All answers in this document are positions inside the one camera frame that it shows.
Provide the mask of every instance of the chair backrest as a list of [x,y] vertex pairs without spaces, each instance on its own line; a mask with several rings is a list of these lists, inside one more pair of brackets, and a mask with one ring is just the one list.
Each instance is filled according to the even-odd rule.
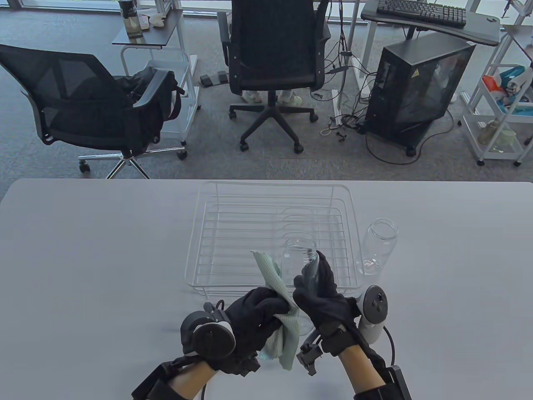
[[[231,1],[230,54],[240,60],[244,89],[247,80],[290,86],[291,79],[301,82],[303,76],[314,76],[316,30],[320,26],[322,32],[328,0],[322,2],[324,7],[315,13],[312,0]],[[288,89],[282,86],[277,89]]]
[[95,56],[0,45],[0,65],[27,91],[44,143],[125,147],[123,113],[133,102]]

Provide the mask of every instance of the black bag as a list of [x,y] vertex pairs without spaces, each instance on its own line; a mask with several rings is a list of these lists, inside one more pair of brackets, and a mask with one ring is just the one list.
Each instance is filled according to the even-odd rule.
[[[144,94],[146,88],[154,78],[157,69],[147,67],[133,76],[115,76],[115,80],[120,88],[133,101],[137,102]],[[172,108],[172,92],[176,92],[174,108]],[[141,132],[145,139],[157,138],[161,135],[163,123],[170,119],[176,119],[181,111],[181,97],[185,91],[177,85],[174,74],[163,82],[161,90],[158,92],[157,100],[141,111],[139,119]]]

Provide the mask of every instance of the sneaker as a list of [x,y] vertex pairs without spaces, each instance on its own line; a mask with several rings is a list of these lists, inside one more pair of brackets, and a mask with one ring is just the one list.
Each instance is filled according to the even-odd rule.
[[244,90],[241,98],[249,104],[258,104],[263,102],[261,93],[253,90]]
[[289,99],[284,99],[283,97],[278,97],[278,104],[280,106],[286,106],[286,107],[299,107],[303,103],[303,100],[300,96],[297,96],[294,94],[294,92],[291,93]]

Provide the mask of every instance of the chair base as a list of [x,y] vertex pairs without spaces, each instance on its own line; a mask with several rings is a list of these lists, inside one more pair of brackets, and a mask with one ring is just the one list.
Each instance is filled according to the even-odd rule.
[[147,150],[143,154],[137,156],[137,157],[124,157],[122,153],[116,153],[116,154],[98,154],[94,156],[79,156],[79,170],[81,172],[90,172],[91,168],[87,164],[87,160],[96,160],[96,159],[115,159],[118,160],[117,165],[109,172],[106,179],[113,179],[117,176],[117,174],[124,168],[126,165],[133,165],[133,167],[139,171],[139,173],[145,178],[150,179],[146,171],[139,165],[137,162],[138,158],[144,158],[144,157],[151,157],[156,156],[158,154],[165,154],[165,153],[177,153],[177,156],[179,159],[184,159],[187,156],[187,152],[185,151],[185,148],[183,146],[181,147],[170,147],[167,149],[156,149],[156,150]]
[[252,111],[254,113],[261,113],[259,117],[254,121],[252,126],[250,126],[246,132],[240,137],[239,148],[241,151],[246,151],[249,149],[246,139],[259,128],[263,122],[269,118],[274,118],[276,122],[283,128],[285,133],[290,136],[294,141],[294,152],[300,154],[303,152],[303,146],[300,144],[300,140],[293,129],[287,123],[283,115],[281,114],[301,114],[309,113],[309,121],[316,122],[318,120],[318,115],[314,113],[314,108],[305,108],[305,107],[287,107],[287,106],[278,106],[276,105],[276,92],[268,92],[268,103],[267,105],[256,105],[256,104],[232,104],[230,105],[229,117],[234,119],[237,117],[238,111]]

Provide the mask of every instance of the person's leg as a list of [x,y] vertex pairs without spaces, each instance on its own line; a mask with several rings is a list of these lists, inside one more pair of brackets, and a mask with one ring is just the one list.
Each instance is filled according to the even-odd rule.
[[278,97],[278,103],[281,106],[299,107],[302,105],[303,100],[300,96],[294,94],[292,90],[282,90]]
[[244,101],[250,104],[262,103],[263,99],[261,98],[261,93],[257,90],[243,90],[243,95],[241,96]]

